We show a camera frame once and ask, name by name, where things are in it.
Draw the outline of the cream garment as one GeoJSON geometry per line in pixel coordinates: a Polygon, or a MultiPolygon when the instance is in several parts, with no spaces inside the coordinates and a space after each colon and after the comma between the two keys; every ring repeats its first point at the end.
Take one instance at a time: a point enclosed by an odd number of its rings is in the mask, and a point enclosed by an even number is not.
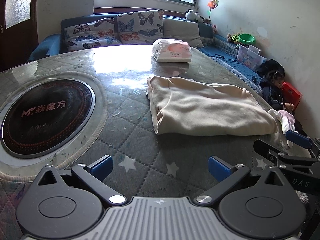
{"type": "Polygon", "coordinates": [[[274,118],[244,88],[181,77],[147,80],[154,132],[191,136],[276,133],[274,118]]]}

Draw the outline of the child in dark clothes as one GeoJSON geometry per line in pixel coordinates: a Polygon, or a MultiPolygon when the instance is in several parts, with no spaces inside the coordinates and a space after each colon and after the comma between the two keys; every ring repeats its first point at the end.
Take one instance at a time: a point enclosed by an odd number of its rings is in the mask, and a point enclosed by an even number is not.
{"type": "Polygon", "coordinates": [[[293,112],[294,104],[285,101],[282,93],[284,76],[280,71],[272,70],[263,77],[260,82],[260,88],[264,100],[276,111],[285,110],[293,112]]]}

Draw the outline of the pink white small garment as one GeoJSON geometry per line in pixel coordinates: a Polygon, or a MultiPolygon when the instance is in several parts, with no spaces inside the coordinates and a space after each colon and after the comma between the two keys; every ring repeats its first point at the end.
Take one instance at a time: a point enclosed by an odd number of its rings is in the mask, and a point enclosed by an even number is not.
{"type": "Polygon", "coordinates": [[[269,109],[268,113],[276,120],[278,131],[274,135],[274,142],[277,146],[282,146],[283,148],[289,150],[293,146],[293,142],[285,139],[285,134],[287,131],[296,132],[295,128],[295,117],[285,111],[285,110],[278,110],[269,109]]]}

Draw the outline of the red box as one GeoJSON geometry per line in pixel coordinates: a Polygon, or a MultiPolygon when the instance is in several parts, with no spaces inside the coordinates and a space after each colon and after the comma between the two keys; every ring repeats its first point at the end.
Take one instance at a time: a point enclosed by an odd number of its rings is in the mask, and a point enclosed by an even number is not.
{"type": "Polygon", "coordinates": [[[283,83],[281,91],[285,101],[292,103],[295,110],[303,97],[302,93],[289,82],[283,83]]]}

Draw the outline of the grey quilted table cover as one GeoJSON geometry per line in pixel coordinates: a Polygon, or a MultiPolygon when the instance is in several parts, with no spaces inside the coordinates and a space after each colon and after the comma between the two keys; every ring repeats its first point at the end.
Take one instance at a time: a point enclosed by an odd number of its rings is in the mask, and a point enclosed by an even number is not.
{"type": "Polygon", "coordinates": [[[97,98],[107,103],[105,126],[78,162],[110,154],[114,168],[106,184],[127,197],[198,195],[215,184],[207,170],[210,155],[257,168],[259,157],[253,151],[253,137],[156,135],[146,96],[146,81],[153,75],[247,87],[197,49],[191,63],[157,63],[147,45],[115,46],[60,54],[6,70],[1,73],[1,102],[27,83],[47,77],[79,77],[90,85],[99,80],[105,94],[97,98]]]}

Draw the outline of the black round induction cooktop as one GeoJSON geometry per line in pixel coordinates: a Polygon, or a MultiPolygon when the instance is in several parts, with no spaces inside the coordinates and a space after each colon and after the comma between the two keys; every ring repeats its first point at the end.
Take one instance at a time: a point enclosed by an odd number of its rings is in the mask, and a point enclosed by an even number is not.
{"type": "Polygon", "coordinates": [[[1,123],[1,144],[13,157],[33,159],[60,148],[87,124],[95,93],[83,81],[57,79],[20,95],[1,123]]]}

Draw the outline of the clear plastic storage box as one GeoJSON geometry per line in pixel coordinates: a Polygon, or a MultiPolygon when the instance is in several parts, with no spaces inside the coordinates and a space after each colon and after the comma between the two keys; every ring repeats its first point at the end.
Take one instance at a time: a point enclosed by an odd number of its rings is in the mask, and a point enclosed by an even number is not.
{"type": "Polygon", "coordinates": [[[258,67],[261,66],[267,59],[256,53],[256,48],[254,46],[254,50],[251,50],[250,47],[251,45],[249,45],[247,48],[240,44],[238,46],[238,54],[236,60],[249,69],[256,71],[258,67]]]}

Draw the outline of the green plastic bowl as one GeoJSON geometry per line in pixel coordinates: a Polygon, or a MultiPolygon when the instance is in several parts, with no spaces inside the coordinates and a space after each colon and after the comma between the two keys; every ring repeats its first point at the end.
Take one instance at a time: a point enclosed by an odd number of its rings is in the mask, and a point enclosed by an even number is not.
{"type": "Polygon", "coordinates": [[[241,33],[238,35],[238,40],[244,45],[253,45],[255,43],[255,37],[251,34],[241,33]]]}

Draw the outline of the small green toy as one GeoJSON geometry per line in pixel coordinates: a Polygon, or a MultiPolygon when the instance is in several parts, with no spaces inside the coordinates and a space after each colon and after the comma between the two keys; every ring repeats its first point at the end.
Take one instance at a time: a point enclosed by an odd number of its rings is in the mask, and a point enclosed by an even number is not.
{"type": "Polygon", "coordinates": [[[238,45],[239,42],[239,35],[240,33],[236,33],[236,34],[227,34],[227,42],[238,45]]]}

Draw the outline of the white tissue pack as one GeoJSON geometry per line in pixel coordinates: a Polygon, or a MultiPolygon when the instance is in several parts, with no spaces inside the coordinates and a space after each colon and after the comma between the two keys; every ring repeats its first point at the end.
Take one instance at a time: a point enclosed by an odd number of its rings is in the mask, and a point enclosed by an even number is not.
{"type": "Polygon", "coordinates": [[[192,58],[191,46],[182,40],[157,39],[152,45],[152,56],[157,62],[189,63],[192,58]]]}

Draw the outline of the left butterfly pillow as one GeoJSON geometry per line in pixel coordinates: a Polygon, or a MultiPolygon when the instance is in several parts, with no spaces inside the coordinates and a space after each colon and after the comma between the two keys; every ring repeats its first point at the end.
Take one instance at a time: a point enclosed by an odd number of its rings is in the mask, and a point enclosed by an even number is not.
{"type": "Polygon", "coordinates": [[[63,34],[69,52],[122,45],[115,36],[114,18],[73,25],[63,34]]]}

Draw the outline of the butterfly pillow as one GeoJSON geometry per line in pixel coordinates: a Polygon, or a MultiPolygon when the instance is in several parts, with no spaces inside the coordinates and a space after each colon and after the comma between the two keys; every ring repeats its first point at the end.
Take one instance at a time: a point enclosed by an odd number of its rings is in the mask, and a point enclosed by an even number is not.
{"type": "Polygon", "coordinates": [[[117,16],[122,44],[153,44],[162,39],[163,10],[128,12],[117,16]]]}
{"type": "Polygon", "coordinates": [[[114,18],[73,25],[63,34],[69,52],[122,45],[115,36],[114,18]]]}

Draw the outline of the beige cushion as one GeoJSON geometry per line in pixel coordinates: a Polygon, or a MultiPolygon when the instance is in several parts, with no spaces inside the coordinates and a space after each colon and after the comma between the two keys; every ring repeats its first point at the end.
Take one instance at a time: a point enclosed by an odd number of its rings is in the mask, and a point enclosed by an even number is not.
{"type": "Polygon", "coordinates": [[[187,42],[189,46],[203,48],[200,39],[199,26],[195,22],[164,18],[163,20],[164,38],[171,38],[187,42]]]}

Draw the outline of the right butterfly pillow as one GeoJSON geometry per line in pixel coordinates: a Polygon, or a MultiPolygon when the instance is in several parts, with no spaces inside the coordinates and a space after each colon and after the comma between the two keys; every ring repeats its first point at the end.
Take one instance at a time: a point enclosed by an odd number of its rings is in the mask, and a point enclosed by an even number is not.
{"type": "Polygon", "coordinates": [[[162,39],[163,10],[128,12],[117,16],[122,44],[153,44],[162,39]]]}

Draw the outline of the dark wooden door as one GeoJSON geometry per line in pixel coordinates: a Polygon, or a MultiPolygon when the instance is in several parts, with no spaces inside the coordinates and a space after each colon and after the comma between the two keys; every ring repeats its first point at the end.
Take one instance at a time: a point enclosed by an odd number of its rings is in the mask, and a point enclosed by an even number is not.
{"type": "Polygon", "coordinates": [[[38,45],[37,0],[1,0],[1,71],[27,62],[38,45]]]}

